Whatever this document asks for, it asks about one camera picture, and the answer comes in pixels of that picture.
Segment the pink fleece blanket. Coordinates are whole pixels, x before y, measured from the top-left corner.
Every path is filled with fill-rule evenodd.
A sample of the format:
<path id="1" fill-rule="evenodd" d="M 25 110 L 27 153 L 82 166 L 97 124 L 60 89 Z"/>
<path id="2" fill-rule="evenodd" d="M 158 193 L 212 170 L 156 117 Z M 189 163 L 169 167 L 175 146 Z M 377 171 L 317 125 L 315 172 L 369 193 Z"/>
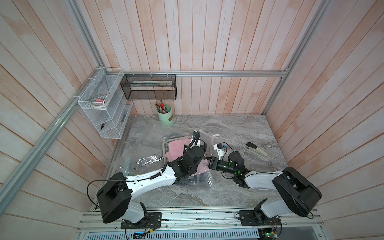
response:
<path id="1" fill-rule="evenodd" d="M 168 157 L 168 162 L 175 161 L 177 158 L 181 157 L 184 154 L 184 146 L 188 146 L 189 143 L 191 142 L 191 138 L 189 137 L 184 137 L 180 140 L 173 141 L 169 143 L 169 152 L 166 154 Z M 209 173 L 210 169 L 207 166 L 207 161 L 202 160 L 199 165 L 197 172 L 194 173 L 193 175 L 198 175 L 198 174 L 203 174 L 203 173 Z"/>

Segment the clear plastic vacuum bag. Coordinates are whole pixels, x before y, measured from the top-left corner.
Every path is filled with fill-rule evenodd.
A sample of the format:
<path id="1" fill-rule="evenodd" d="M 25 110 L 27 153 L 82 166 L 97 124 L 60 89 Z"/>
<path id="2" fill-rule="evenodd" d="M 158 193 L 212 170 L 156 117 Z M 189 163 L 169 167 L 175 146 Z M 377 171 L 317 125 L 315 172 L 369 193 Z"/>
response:
<path id="1" fill-rule="evenodd" d="M 208 144 L 212 142 L 212 136 L 202 130 L 195 131 L 200 131 L 200 141 L 207 144 L 207 150 L 203 160 L 207 161 L 208 166 L 208 158 L 216 157 L 212 153 L 213 148 L 208 146 Z M 128 177 L 139 176 L 162 169 L 169 163 L 168 161 L 165 161 L 163 157 L 163 137 L 189 137 L 192 139 L 193 132 L 194 131 L 183 132 L 158 121 L 147 121 L 142 125 L 139 138 L 132 142 L 131 145 L 127 146 L 119 158 L 119 163 L 117 165 L 118 172 L 123 173 L 125 177 Z M 216 182 L 212 171 L 213 170 L 210 170 L 209 173 L 206 173 L 210 180 L 210 187 L 195 187 L 202 189 L 215 188 Z"/>

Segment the black white houndstooth knit blanket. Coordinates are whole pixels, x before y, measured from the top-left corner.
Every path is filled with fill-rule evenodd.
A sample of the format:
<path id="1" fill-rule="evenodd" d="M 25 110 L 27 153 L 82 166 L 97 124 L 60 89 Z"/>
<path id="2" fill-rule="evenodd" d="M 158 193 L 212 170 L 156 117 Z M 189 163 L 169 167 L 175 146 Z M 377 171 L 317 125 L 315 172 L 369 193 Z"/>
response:
<path id="1" fill-rule="evenodd" d="M 172 138 L 166 138 L 166 137 L 163 137 L 163 140 L 162 140 L 162 152 L 163 152 L 163 157 L 164 157 L 164 160 L 165 161 L 168 161 L 168 157 L 166 156 L 166 154 L 170 151 L 169 150 L 169 143 L 173 142 L 173 141 L 176 141 L 176 140 L 180 140 L 184 137 L 172 137 Z"/>

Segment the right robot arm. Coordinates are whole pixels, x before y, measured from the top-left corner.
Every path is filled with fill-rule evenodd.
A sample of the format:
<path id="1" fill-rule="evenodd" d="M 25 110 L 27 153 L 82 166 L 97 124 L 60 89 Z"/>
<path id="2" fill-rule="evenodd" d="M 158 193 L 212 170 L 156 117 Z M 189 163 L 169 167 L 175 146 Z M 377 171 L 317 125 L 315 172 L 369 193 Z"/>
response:
<path id="1" fill-rule="evenodd" d="M 208 161 L 209 169 L 231 174 L 241 188 L 270 189 L 279 193 L 279 198 L 264 199 L 255 207 L 259 220 L 288 213 L 307 217 L 322 198 L 320 190 L 292 167 L 277 172 L 251 171 L 245 168 L 245 160 L 239 152 L 230 153 L 227 161 L 216 157 L 209 157 Z"/>

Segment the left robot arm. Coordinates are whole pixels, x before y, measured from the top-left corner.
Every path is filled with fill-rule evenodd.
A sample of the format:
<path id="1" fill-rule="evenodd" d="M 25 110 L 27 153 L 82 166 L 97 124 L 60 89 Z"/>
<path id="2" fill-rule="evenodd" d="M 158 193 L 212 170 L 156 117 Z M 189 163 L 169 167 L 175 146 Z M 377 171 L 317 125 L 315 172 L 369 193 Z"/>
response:
<path id="1" fill-rule="evenodd" d="M 197 145 L 187 146 L 181 157 L 167 163 L 160 170 L 128 177 L 116 173 L 110 179 L 103 180 L 105 184 L 96 195 L 103 223 L 109 224 L 123 218 L 136 224 L 146 218 L 144 204 L 131 203 L 131 200 L 154 189 L 188 179 L 197 172 L 206 150 L 207 144 L 198 141 Z"/>

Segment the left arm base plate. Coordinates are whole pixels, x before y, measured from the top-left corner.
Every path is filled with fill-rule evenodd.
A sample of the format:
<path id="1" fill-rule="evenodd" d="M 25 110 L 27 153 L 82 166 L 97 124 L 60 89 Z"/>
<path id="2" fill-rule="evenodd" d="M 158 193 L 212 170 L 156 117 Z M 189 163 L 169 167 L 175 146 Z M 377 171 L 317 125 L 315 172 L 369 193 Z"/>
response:
<path id="1" fill-rule="evenodd" d="M 123 230 L 132 230 L 132 229 L 155 230 L 161 227 L 161 222 L 162 222 L 162 213 L 153 212 L 145 215 L 144 218 L 139 220 L 137 223 L 132 223 L 128 220 L 123 219 L 121 222 L 121 229 Z"/>

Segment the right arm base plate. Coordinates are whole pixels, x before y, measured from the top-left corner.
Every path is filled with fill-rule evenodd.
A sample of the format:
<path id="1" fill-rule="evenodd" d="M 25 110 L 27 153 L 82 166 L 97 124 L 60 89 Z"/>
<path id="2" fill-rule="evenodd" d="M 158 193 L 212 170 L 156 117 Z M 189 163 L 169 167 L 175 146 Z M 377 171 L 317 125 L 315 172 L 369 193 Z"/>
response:
<path id="1" fill-rule="evenodd" d="M 268 218 L 260 211 L 242 210 L 236 214 L 236 218 L 241 221 L 242 226 L 279 226 L 279 217 Z"/>

